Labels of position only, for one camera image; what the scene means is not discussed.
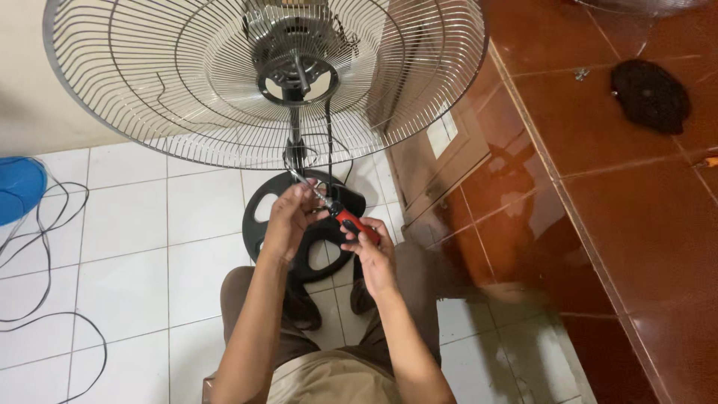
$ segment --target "screwdriver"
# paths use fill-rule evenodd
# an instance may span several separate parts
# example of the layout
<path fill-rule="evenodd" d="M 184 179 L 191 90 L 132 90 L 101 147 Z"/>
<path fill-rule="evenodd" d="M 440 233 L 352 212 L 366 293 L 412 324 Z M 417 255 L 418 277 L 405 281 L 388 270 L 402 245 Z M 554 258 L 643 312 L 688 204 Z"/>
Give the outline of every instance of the screwdriver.
<path fill-rule="evenodd" d="M 306 186 L 310 187 L 314 193 L 317 195 L 317 197 L 324 202 L 324 205 L 327 207 L 327 210 L 329 211 L 329 215 L 333 217 L 334 219 L 337 219 L 342 226 L 344 226 L 345 229 L 348 231 L 351 231 L 354 233 L 356 237 L 359 237 L 360 232 L 366 233 L 366 235 L 369 237 L 369 240 L 372 241 L 374 244 L 379 244 L 379 234 L 377 234 L 376 231 L 374 231 L 369 226 L 365 226 L 362 224 L 361 221 L 357 218 L 357 216 L 354 216 L 349 212 L 344 205 L 342 205 L 340 202 L 331 201 L 329 198 L 324 196 L 319 190 L 317 190 L 315 187 L 312 186 L 312 184 L 307 181 L 306 178 L 302 177 L 297 171 L 294 169 L 289 169 L 289 172 L 302 184 L 305 184 Z"/>

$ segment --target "beige shirt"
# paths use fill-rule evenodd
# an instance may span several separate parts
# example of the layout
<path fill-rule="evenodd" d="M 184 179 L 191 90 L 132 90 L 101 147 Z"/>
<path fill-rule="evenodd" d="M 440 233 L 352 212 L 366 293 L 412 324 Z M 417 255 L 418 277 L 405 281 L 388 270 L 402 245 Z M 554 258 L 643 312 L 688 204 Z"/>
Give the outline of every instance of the beige shirt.
<path fill-rule="evenodd" d="M 319 351 L 274 371 L 268 404 L 401 403 L 393 378 L 342 351 Z"/>

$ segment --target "hand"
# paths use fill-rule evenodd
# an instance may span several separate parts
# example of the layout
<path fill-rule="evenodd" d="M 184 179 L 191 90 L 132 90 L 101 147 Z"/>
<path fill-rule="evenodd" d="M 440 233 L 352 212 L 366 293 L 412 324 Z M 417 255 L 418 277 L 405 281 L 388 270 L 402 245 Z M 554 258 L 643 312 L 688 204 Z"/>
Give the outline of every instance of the hand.
<path fill-rule="evenodd" d="M 317 184 L 314 178 L 308 181 L 312 186 Z M 289 264 L 297 253 L 307 226 L 329 216 L 328 211 L 314 212 L 318 206 L 321 206 L 321 201 L 304 184 L 293 185 L 284 191 L 271 207 L 259 257 L 273 257 L 283 265 Z"/>
<path fill-rule="evenodd" d="M 398 293 L 396 286 L 396 259 L 394 258 L 394 243 L 384 222 L 368 217 L 359 218 L 362 224 L 373 227 L 379 233 L 379 245 L 369 240 L 366 233 L 359 233 L 359 242 L 342 244 L 342 249 L 352 251 L 359 256 L 364 269 L 364 281 L 369 294 L 379 303 L 387 294 Z M 341 230 L 347 234 L 347 240 L 354 240 L 355 235 L 344 226 Z"/>

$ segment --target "red screwdriver handle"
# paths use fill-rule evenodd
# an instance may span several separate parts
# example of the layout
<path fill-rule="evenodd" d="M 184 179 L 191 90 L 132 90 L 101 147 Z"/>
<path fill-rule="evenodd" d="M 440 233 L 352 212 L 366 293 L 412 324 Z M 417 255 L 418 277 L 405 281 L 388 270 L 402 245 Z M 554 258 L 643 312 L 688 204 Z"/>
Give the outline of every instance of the red screwdriver handle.
<path fill-rule="evenodd" d="M 348 210 L 343 209 L 338 215 L 336 215 L 336 219 L 339 221 L 339 223 L 344 225 L 347 230 L 354 233 L 356 237 L 359 237 L 359 232 L 363 231 L 366 233 L 372 243 L 379 244 L 379 240 L 381 240 L 379 234 L 369 226 L 364 226 L 362 222 L 357 219 L 357 216 L 352 215 Z"/>

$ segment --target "brown pants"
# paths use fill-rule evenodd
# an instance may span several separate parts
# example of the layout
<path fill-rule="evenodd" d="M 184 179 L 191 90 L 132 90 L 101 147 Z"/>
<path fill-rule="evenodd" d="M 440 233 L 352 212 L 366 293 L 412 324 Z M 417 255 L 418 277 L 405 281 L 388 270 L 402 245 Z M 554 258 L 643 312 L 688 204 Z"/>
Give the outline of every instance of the brown pants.
<path fill-rule="evenodd" d="M 409 309 L 419 334 L 429 347 L 437 364 L 441 366 L 439 319 L 437 317 L 436 293 L 433 288 L 435 283 L 432 280 L 434 268 L 431 268 L 429 262 L 431 260 L 425 251 L 416 244 L 405 242 L 396 246 L 396 281 L 399 291 L 404 297 L 406 307 Z M 237 323 L 253 273 L 254 267 L 235 268 L 227 274 L 222 284 L 220 304 L 225 342 L 229 341 Z M 279 350 L 275 356 L 274 369 L 294 358 L 319 350 L 320 348 L 312 340 L 282 316 Z M 372 317 L 359 345 L 344 346 L 340 350 L 379 366 L 393 375 L 389 348 L 378 312 Z"/>

